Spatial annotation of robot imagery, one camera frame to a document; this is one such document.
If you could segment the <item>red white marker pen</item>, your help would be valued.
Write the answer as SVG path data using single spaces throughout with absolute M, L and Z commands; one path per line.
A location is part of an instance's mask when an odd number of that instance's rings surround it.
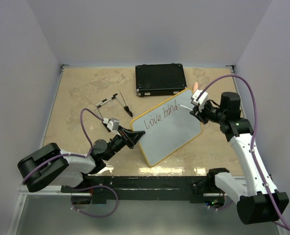
M 184 108 L 184 109 L 186 109 L 186 110 L 193 111 L 193 109 L 191 109 L 191 108 L 189 108 L 187 106 L 184 106 L 184 105 L 181 105 L 181 104 L 179 104 L 179 106 L 182 107 L 182 108 Z

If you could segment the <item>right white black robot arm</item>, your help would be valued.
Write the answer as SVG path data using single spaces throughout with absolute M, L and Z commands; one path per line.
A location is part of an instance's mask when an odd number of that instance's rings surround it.
M 224 92 L 220 104 L 208 99 L 207 92 L 194 91 L 194 105 L 190 114 L 201 123 L 217 123 L 220 131 L 236 153 L 246 185 L 243 186 L 226 168 L 210 169 L 204 186 L 211 192 L 227 193 L 236 204 L 240 220 L 248 224 L 276 222 L 289 203 L 285 192 L 279 192 L 259 155 L 253 139 L 253 128 L 248 119 L 241 116 L 241 99 L 237 93 Z

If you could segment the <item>yellow framed whiteboard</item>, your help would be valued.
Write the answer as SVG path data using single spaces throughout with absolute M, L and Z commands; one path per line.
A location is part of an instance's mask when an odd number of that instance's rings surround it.
M 133 131 L 145 131 L 140 149 L 153 167 L 201 134 L 200 122 L 179 104 L 193 108 L 190 88 L 172 96 L 131 121 Z

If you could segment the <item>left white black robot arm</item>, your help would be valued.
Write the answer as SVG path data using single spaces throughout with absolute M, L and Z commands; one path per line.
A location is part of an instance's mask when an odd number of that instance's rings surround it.
M 114 138 L 96 140 L 86 155 L 67 152 L 56 143 L 49 143 L 18 162 L 22 184 L 29 192 L 38 192 L 49 185 L 69 186 L 84 192 L 89 188 L 85 175 L 100 172 L 106 161 L 125 146 L 133 149 L 145 133 L 119 126 Z

